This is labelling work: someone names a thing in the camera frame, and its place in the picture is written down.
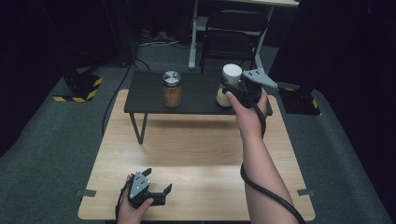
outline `black chair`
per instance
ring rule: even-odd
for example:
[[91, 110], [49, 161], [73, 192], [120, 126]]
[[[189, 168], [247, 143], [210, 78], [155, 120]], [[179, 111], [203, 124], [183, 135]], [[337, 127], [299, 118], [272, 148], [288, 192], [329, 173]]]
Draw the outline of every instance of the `black chair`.
[[260, 12], [222, 10], [209, 16], [200, 61], [201, 73], [205, 58], [251, 61], [253, 69], [260, 38], [268, 26]]

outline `person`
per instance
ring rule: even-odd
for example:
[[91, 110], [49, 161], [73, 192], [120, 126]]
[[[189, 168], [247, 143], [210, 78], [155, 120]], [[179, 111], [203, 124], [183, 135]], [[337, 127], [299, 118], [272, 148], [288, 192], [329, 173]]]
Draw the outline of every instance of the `person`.
[[[239, 128], [243, 145], [243, 162], [247, 176], [258, 185], [271, 190], [273, 193], [292, 204], [292, 200], [282, 177], [262, 140], [262, 126], [253, 108], [243, 107], [231, 92], [226, 92], [236, 114], [236, 124]], [[262, 97], [258, 107], [266, 113], [267, 93], [262, 89]], [[245, 185], [247, 209], [251, 223], [298, 223], [297, 219], [286, 208], [268, 196]], [[142, 216], [148, 210], [152, 201], [145, 201], [134, 210], [128, 203], [124, 193], [121, 202], [119, 224], [140, 223]]]

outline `forearm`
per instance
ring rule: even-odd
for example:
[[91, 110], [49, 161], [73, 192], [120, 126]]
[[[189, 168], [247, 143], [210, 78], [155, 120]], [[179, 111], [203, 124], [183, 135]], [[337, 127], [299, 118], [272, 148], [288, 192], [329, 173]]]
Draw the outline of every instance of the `forearm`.
[[[279, 195], [292, 204], [290, 194], [260, 137], [242, 137], [244, 168], [247, 177], [256, 184]], [[295, 217], [268, 196], [245, 186], [247, 207], [252, 223], [297, 223]]]

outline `black jar lid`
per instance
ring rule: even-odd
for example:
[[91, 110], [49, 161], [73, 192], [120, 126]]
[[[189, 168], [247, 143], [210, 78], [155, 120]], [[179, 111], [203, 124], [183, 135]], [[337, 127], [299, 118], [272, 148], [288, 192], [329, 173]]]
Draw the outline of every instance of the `black jar lid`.
[[180, 85], [181, 75], [179, 72], [168, 71], [163, 74], [163, 84], [167, 87], [176, 87]]

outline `gray carpet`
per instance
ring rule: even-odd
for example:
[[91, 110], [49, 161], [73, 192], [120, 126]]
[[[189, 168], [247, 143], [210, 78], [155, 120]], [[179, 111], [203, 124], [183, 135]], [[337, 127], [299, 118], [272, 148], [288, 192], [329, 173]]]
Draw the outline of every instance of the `gray carpet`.
[[[276, 52], [262, 49], [267, 71]], [[137, 58], [151, 71], [191, 72], [188, 49], [142, 47]], [[207, 60], [206, 69], [220, 72], [224, 64]], [[104, 80], [88, 103], [54, 102], [49, 94], [18, 142], [0, 158], [0, 223], [104, 223], [78, 218], [78, 194], [88, 183], [112, 96], [119, 86], [128, 89], [134, 70], [148, 71], [136, 60], [123, 81], [127, 69], [98, 67], [94, 73]], [[323, 116], [284, 116], [305, 183], [315, 193], [312, 223], [391, 223], [332, 109], [319, 92], [314, 94]]]

